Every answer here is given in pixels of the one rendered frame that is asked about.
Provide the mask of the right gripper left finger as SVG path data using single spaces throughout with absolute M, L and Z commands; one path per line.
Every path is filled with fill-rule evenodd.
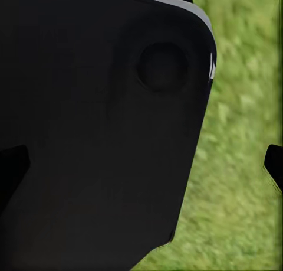
M 0 151 L 0 216 L 30 166 L 26 145 Z

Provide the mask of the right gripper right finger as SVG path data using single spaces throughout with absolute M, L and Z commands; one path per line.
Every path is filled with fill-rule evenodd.
M 264 165 L 283 192 L 283 147 L 269 145 Z

